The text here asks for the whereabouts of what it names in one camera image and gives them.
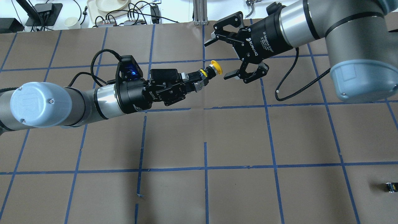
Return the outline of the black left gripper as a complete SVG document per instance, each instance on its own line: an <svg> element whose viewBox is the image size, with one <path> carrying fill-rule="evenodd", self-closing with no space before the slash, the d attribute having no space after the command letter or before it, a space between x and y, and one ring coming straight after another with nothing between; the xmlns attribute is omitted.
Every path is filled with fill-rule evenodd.
<svg viewBox="0 0 398 224"><path fill-rule="evenodd" d="M185 99L187 93L199 92L209 83L201 71L178 73L177 69L152 69L150 72L148 80L138 74L134 76L133 72L116 73L115 92L123 113L148 110L154 102L170 106Z"/></svg>

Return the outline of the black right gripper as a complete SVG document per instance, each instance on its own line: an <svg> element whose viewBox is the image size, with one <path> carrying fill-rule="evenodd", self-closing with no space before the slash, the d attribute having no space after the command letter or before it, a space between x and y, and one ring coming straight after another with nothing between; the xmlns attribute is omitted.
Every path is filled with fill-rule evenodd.
<svg viewBox="0 0 398 224"><path fill-rule="evenodd" d="M240 29L237 33L224 30L226 26ZM207 47L218 40L232 44L238 57L243 58L239 69L228 72L224 80L237 77L245 84L267 75L270 67L262 62L264 59L279 55L293 49L285 40L280 27L280 14L270 16L244 27L243 13L236 12L224 17L213 25L211 38L204 43ZM246 72L248 64L258 64L254 72Z"/></svg>

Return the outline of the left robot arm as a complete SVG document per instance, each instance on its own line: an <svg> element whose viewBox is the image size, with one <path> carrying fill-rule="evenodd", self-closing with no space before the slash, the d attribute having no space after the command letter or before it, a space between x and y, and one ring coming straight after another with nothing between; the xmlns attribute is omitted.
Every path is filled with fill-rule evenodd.
<svg viewBox="0 0 398 224"><path fill-rule="evenodd" d="M1 93L1 133L54 126L79 127L151 109L170 106L199 92L217 75L212 66L191 73L151 69L145 80L118 80L81 91L49 82L29 82Z"/></svg>

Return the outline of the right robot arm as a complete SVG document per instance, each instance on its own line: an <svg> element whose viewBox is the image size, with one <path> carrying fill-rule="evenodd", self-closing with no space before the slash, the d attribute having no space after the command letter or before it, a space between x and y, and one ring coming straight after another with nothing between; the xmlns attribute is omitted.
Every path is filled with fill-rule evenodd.
<svg viewBox="0 0 398 224"><path fill-rule="evenodd" d="M224 79L249 83L267 75L263 60L325 38L337 97L371 102L397 93L397 30L388 31L384 18L396 9L396 0L274 2L267 17L249 26L242 12L220 19L204 45L231 44L242 64Z"/></svg>

